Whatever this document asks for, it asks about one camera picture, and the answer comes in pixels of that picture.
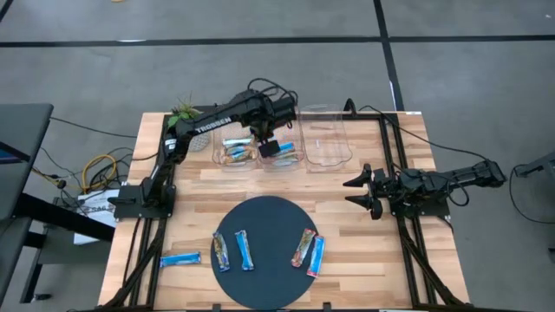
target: potted plant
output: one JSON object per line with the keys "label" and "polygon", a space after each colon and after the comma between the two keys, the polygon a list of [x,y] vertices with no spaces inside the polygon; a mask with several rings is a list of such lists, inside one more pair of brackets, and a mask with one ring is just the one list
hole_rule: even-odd
{"label": "potted plant", "polygon": [[[179,119],[191,120],[202,114],[201,111],[193,107],[191,97],[192,95],[189,94],[189,101],[183,101],[178,98],[180,105],[172,109],[173,116],[167,121],[167,125],[169,127],[173,127]],[[202,151],[206,146],[208,146],[208,143],[210,143],[210,133],[197,135],[191,140],[191,143],[189,143],[189,152]]]}

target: robotic arm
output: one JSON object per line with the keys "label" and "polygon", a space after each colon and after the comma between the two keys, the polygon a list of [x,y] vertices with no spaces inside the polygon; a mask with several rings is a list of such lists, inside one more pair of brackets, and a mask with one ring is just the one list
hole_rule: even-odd
{"label": "robotic arm", "polygon": [[116,218],[167,218],[173,210],[175,186],[169,183],[175,165],[183,162],[191,140],[199,134],[212,131],[233,122],[249,127],[259,143],[262,157],[279,152],[278,143],[268,141],[274,129],[287,125],[297,118],[297,99],[292,91],[277,101],[253,89],[247,89],[233,97],[225,105],[216,106],[214,111],[204,113],[193,120],[178,119],[175,124],[165,126],[160,141],[156,165],[149,177],[140,185],[124,185],[117,198],[108,201],[116,206]]}
{"label": "robotic arm", "polygon": [[[430,205],[451,198],[451,192],[455,189],[460,188],[466,194],[465,186],[500,187],[505,181],[506,177],[497,163],[485,160],[474,166],[448,172],[403,169],[393,177],[386,177],[383,169],[372,172],[370,165],[365,164],[362,174],[343,183],[343,186],[362,187],[367,184],[367,194],[345,199],[369,210],[373,219],[379,219],[382,216],[382,203],[378,198],[387,198],[393,212],[410,218]],[[451,201],[455,205],[467,205],[468,196],[462,204]]]}

